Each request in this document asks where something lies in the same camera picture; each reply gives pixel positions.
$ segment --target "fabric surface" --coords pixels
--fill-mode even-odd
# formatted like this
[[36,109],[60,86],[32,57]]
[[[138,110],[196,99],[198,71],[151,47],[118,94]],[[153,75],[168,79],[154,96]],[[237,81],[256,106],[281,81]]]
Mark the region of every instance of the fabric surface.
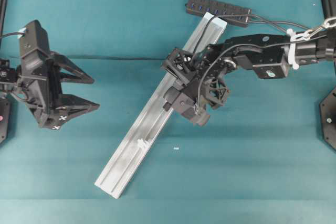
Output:
[[[165,72],[159,61],[182,47],[200,21],[187,0],[8,0],[4,32],[38,19],[50,47],[96,82],[64,84],[101,104],[61,131],[39,129],[13,101],[0,145],[0,223],[332,223],[336,152],[323,140],[318,105],[335,85],[331,63],[290,70],[281,80],[252,71],[226,76],[232,90],[204,127],[173,113],[118,200],[93,185]],[[316,26],[320,0],[222,0],[273,19]],[[272,33],[228,26],[232,36]],[[18,61],[18,41],[0,57]]]

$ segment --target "cable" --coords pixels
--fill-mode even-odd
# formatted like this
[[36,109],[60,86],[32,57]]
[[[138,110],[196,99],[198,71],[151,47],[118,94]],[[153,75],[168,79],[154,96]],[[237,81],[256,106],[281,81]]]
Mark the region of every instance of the cable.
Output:
[[204,27],[204,29],[203,29],[203,31],[202,31],[202,34],[201,34],[201,36],[199,37],[199,39],[198,39],[198,41],[197,41],[197,43],[196,43],[196,46],[195,46],[195,48],[194,48],[193,53],[196,53],[196,50],[197,50],[197,48],[198,48],[198,46],[199,46],[201,40],[203,39],[204,34],[205,34],[205,32],[206,32],[208,26],[210,25],[211,21],[214,20],[215,18],[228,18],[228,17],[253,17],[253,18],[258,18],[258,19],[260,19],[261,21],[263,21],[263,22],[265,22],[265,23],[268,23],[268,24],[270,24],[270,25],[276,27],[276,28],[277,28],[278,30],[280,30],[281,32],[287,34],[287,31],[286,31],[284,28],[282,28],[281,26],[278,26],[277,24],[272,23],[271,21],[269,21],[269,20],[267,20],[267,19],[265,19],[265,18],[263,18],[263,17],[260,17],[259,15],[256,15],[256,14],[217,15],[217,16],[213,16],[213,17],[212,17],[211,19],[209,19],[209,21],[206,23],[206,25],[205,25],[205,27]]
[[201,80],[200,80],[200,83],[198,85],[198,89],[197,89],[197,103],[198,103],[198,106],[200,105],[200,98],[201,98],[201,86],[202,86],[202,83],[204,81],[204,78],[206,77],[206,75],[209,73],[209,70],[218,62],[218,60],[224,55],[226,54],[227,52],[229,52],[230,50],[236,48],[236,47],[241,47],[241,46],[251,46],[251,47],[256,47],[256,48],[260,48],[260,49],[266,49],[266,48],[270,48],[270,47],[276,47],[276,46],[284,46],[284,45],[290,45],[290,44],[299,44],[299,43],[304,43],[304,42],[308,42],[308,41],[312,41],[312,40],[316,40],[316,39],[320,39],[320,38],[323,38],[323,37],[326,37],[326,35],[321,35],[321,36],[318,36],[314,39],[310,39],[310,40],[303,40],[303,41],[292,41],[292,42],[285,42],[285,43],[275,43],[275,44],[271,44],[271,45],[268,45],[268,46],[259,46],[259,45],[255,45],[255,44],[236,44],[236,45],[233,45],[233,46],[230,46],[229,48],[225,49],[215,60],[214,62],[212,62],[210,64],[210,66],[205,70]]
[[[304,25],[301,25],[299,23],[295,23],[295,22],[288,22],[288,21],[271,21],[272,23],[275,23],[275,24],[285,24],[285,25],[290,25],[290,26],[297,26],[297,27],[300,27],[302,29],[305,29],[305,30],[308,30],[309,27],[307,26],[304,26]],[[264,21],[256,21],[256,20],[250,20],[249,23],[256,23],[256,24],[264,24],[265,22]]]
[[14,32],[14,33],[8,33],[8,34],[4,34],[0,36],[0,39],[2,38],[6,38],[8,36],[12,36],[12,35],[25,35],[25,33],[19,33],[19,32]]

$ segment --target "small white object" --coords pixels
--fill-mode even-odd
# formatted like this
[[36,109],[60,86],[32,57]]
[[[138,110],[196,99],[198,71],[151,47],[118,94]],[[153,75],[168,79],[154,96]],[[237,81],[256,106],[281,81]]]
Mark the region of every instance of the small white object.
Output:
[[61,115],[61,116],[59,117],[59,120],[60,120],[60,121],[65,121],[65,120],[66,120],[66,118],[67,118],[67,116],[66,116],[66,115]]
[[[21,28],[18,32],[19,32],[19,33],[25,33],[26,30],[27,30],[27,28],[24,27],[24,28]],[[23,36],[22,34],[17,35],[17,39],[20,39],[22,36]]]
[[146,150],[149,146],[149,142],[144,139],[138,139],[138,147],[142,150]]
[[[296,34],[293,29],[288,29],[287,34],[290,36],[290,41],[301,41],[303,40],[302,34]],[[295,48],[296,44],[290,44],[288,51],[288,63],[292,65],[293,69],[299,69],[299,65],[295,62]]]

